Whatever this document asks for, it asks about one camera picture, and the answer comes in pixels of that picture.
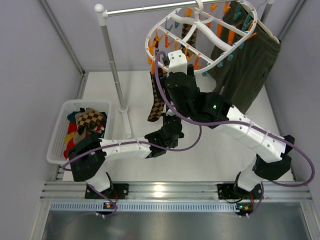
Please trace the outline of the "brown tan argyle sock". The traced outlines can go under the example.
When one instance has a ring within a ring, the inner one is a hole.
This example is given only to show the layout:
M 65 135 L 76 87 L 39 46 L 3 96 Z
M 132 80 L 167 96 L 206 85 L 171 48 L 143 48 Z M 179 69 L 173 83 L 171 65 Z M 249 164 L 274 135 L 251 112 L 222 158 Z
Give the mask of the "brown tan argyle sock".
M 149 115 L 147 117 L 148 122 L 156 122 L 160 119 L 162 116 L 165 102 L 162 98 L 158 96 L 157 89 L 156 89 L 156 78 L 155 75 L 149 72 L 150 74 L 150 80 L 151 80 L 151 86 L 152 86 L 152 94 L 153 94 L 153 104 L 151 107 L 151 110 L 149 112 Z

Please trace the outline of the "brown orange argyle sock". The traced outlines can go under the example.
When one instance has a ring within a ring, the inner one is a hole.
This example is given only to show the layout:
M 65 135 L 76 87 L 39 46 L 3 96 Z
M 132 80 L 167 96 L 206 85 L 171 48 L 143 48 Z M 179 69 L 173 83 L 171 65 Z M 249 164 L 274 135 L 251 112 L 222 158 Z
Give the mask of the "brown orange argyle sock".
M 80 112 L 75 115 L 77 130 L 85 127 L 96 127 L 106 122 L 105 116 L 96 110 Z

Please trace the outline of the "tan sock maroon white stripes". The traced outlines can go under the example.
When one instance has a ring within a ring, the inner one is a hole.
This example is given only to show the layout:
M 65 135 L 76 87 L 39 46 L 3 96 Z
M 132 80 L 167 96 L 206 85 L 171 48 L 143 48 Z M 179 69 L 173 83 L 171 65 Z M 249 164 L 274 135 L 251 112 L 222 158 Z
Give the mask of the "tan sock maroon white stripes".
M 78 129 L 73 136 L 73 143 L 74 145 L 77 145 L 79 142 L 84 140 L 89 134 L 87 133 L 86 127 L 81 127 Z

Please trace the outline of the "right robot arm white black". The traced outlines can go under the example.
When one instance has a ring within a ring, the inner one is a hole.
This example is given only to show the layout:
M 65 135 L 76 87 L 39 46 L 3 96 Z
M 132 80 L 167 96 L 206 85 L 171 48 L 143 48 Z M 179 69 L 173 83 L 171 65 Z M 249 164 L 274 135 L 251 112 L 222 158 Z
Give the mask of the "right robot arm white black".
M 290 170 L 289 152 L 295 142 L 291 135 L 274 135 L 247 118 L 222 95 L 201 92 L 195 76 L 186 70 L 170 72 L 163 80 L 156 73 L 155 81 L 162 99 L 177 117 L 226 134 L 255 152 L 253 162 L 237 174 L 236 189 L 250 192 L 264 180 L 276 181 Z

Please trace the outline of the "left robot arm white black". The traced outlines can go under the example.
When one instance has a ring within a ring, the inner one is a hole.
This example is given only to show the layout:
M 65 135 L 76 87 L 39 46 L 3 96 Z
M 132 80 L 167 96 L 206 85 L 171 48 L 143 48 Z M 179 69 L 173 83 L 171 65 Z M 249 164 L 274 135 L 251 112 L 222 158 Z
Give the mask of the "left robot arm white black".
M 104 169 L 108 161 L 157 158 L 178 146 L 184 137 L 181 119 L 166 116 L 163 126 L 136 140 L 109 140 L 91 134 L 69 152 L 70 170 L 75 182 L 85 182 L 96 191 L 109 196 L 114 191 L 110 175 Z

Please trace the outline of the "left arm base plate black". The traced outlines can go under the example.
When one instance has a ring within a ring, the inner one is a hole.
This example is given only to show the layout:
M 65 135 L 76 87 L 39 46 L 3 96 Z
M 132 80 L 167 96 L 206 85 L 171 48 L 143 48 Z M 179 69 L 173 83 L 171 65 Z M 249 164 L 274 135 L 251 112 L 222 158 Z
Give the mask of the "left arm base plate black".
M 129 184 L 127 183 L 114 183 L 113 187 L 102 191 L 100 194 L 95 192 L 88 185 L 86 186 L 84 198 L 87 200 L 104 199 L 101 195 L 111 200 L 124 200 L 129 194 Z

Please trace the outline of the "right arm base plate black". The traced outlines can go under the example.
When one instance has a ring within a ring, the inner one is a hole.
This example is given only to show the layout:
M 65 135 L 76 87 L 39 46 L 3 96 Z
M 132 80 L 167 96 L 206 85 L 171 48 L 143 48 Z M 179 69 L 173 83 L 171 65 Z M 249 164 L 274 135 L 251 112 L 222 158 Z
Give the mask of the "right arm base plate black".
M 217 184 L 219 200 L 258 200 L 262 196 L 262 187 L 258 184 L 253 190 L 246 191 L 236 186 L 235 183 Z

